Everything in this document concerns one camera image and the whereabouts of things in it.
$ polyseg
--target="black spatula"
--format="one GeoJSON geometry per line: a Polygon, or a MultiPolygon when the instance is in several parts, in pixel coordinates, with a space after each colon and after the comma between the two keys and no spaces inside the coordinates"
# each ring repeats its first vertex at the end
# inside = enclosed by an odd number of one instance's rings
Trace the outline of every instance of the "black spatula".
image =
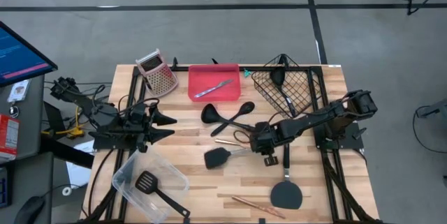
{"type": "Polygon", "coordinates": [[[205,152],[205,155],[203,155],[203,158],[205,159],[205,166],[207,169],[213,169],[216,167],[219,167],[226,163],[228,160],[228,157],[230,157],[232,154],[237,154],[240,152],[248,152],[249,149],[240,149],[236,151],[227,151],[223,147],[219,147],[210,151],[205,152]]]}
{"type": "Polygon", "coordinates": [[[155,192],[161,197],[161,199],[163,199],[173,209],[175,209],[175,211],[179,212],[179,214],[183,215],[183,217],[188,218],[190,214],[189,210],[185,209],[180,204],[176,203],[176,201],[174,201],[169,196],[160,191],[158,185],[159,185],[159,179],[157,179],[155,175],[153,175],[148,171],[142,172],[141,175],[138,177],[137,181],[135,182],[135,187],[138,190],[146,194],[151,194],[155,192]]]}
{"type": "Polygon", "coordinates": [[[284,181],[276,184],[270,194],[270,201],[275,207],[284,209],[299,209],[302,203],[300,188],[290,182],[288,169],[290,167],[289,145],[284,145],[284,181]]]}

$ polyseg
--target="red box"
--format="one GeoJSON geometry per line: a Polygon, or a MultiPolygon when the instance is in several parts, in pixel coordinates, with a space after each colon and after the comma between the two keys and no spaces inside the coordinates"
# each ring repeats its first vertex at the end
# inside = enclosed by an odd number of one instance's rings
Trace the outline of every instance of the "red box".
{"type": "Polygon", "coordinates": [[[19,121],[0,114],[0,163],[15,159],[18,137],[19,121]]]}
{"type": "Polygon", "coordinates": [[[240,97],[240,72],[237,64],[204,64],[189,66],[188,96],[193,102],[234,101],[240,97]],[[199,98],[196,94],[233,80],[199,98]]]}

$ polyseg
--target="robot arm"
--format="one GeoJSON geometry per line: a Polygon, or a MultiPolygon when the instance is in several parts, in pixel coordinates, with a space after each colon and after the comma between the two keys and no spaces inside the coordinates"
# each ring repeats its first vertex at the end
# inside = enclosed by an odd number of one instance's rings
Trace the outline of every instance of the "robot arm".
{"type": "Polygon", "coordinates": [[[138,148],[140,152],[146,152],[146,142],[154,144],[174,133],[173,130],[153,128],[152,124],[163,126],[177,123],[177,120],[159,112],[158,102],[146,105],[144,100],[138,101],[118,112],[112,103],[99,103],[82,94],[73,78],[60,77],[54,81],[51,95],[82,108],[89,122],[96,128],[96,132],[89,133],[95,138],[95,149],[138,148]]]}
{"type": "Polygon", "coordinates": [[[331,102],[328,106],[298,119],[285,119],[275,124],[260,122],[250,135],[251,150],[269,157],[265,165],[278,164],[273,157],[274,148],[288,144],[302,133],[315,126],[325,124],[326,136],[336,140],[344,136],[345,128],[354,121],[368,119],[377,111],[370,91],[352,91],[343,98],[331,102]]]}

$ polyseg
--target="desk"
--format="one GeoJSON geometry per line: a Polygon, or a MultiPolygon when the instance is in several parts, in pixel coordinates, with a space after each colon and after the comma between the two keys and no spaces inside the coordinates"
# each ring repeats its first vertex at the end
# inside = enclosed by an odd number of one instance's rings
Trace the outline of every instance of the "desk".
{"type": "MultiPolygon", "coordinates": [[[[0,93],[0,114],[9,115],[10,103],[6,102],[12,85],[0,93]]],[[[35,77],[29,84],[27,97],[17,102],[20,109],[19,138],[16,159],[36,155],[41,148],[41,119],[43,101],[43,76],[35,77]]]]}
{"type": "MultiPolygon", "coordinates": [[[[40,154],[14,162],[13,203],[0,209],[2,223],[14,223],[17,212],[32,196],[48,192],[53,185],[53,155],[40,154]]],[[[34,224],[51,223],[52,193],[45,196],[45,205],[34,224]]]]}
{"type": "MultiPolygon", "coordinates": [[[[92,155],[54,141],[46,135],[41,137],[43,77],[41,75],[33,78],[25,100],[17,102],[17,107],[20,110],[17,119],[20,125],[16,159],[27,158],[38,153],[50,151],[57,158],[90,168],[93,162],[92,155]]],[[[5,87],[0,93],[0,114],[9,115],[10,103],[7,102],[7,99],[11,88],[12,85],[5,87]]]]}
{"type": "MultiPolygon", "coordinates": [[[[109,102],[117,105],[119,99],[128,94],[133,67],[133,65],[117,66],[109,102]]],[[[342,69],[322,66],[322,71],[329,100],[341,98],[347,92],[342,69]]],[[[182,205],[191,211],[192,223],[257,223],[259,218],[266,218],[267,222],[276,223],[329,223],[332,221],[321,154],[315,147],[312,130],[306,130],[301,137],[291,143],[291,181],[301,188],[304,196],[300,209],[280,209],[287,216],[286,220],[282,220],[232,200],[230,198],[232,195],[239,195],[260,205],[270,204],[270,191],[276,183],[283,180],[283,168],[281,165],[265,167],[264,157],[251,154],[230,158],[223,168],[207,170],[203,154],[212,148],[222,146],[214,143],[214,138],[210,137],[210,133],[218,124],[201,122],[200,113],[206,103],[192,103],[189,99],[187,72],[176,72],[176,75],[179,86],[172,93],[161,98],[159,104],[159,109],[164,115],[178,120],[177,124],[166,126],[166,128],[174,129],[175,134],[160,140],[153,148],[189,178],[189,194],[182,205]]],[[[227,118],[233,116],[241,104],[247,101],[255,103],[255,110],[251,114],[238,118],[239,122],[253,125],[258,121],[268,120],[276,112],[254,89],[253,80],[244,78],[243,73],[241,73],[241,87],[242,94],[238,101],[214,104],[220,115],[227,118]]],[[[136,97],[138,97],[139,88],[136,90],[136,97]]],[[[126,99],[123,99],[121,108],[125,106],[126,99]]],[[[229,126],[218,135],[218,138],[232,140],[234,130],[229,126]]],[[[231,150],[234,147],[225,146],[225,148],[231,150]]],[[[100,151],[95,155],[84,208],[88,206],[93,177],[107,152],[100,151]]],[[[278,159],[282,160],[282,147],[275,153],[278,159]]],[[[341,150],[340,153],[348,189],[370,216],[378,218],[364,160],[354,151],[341,150]]],[[[110,155],[99,172],[92,198],[92,209],[99,204],[110,188],[115,159],[116,151],[110,155]]],[[[336,197],[339,216],[343,218],[342,201],[337,189],[336,197]]],[[[117,194],[113,218],[118,217],[120,201],[121,195],[117,194]]],[[[147,221],[141,212],[128,203],[125,223],[146,223],[147,221]]],[[[182,222],[182,217],[173,211],[165,223],[172,222],[182,222]]]]}

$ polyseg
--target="red tray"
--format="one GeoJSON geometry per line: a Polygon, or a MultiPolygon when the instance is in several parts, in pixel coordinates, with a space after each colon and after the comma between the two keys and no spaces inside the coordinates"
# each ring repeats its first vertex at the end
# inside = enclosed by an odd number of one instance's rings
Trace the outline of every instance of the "red tray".
{"type": "Polygon", "coordinates": [[[240,97],[240,73],[237,64],[207,64],[189,66],[188,96],[193,102],[234,101],[240,97]],[[194,98],[196,94],[215,87],[220,82],[231,83],[194,98]]]}

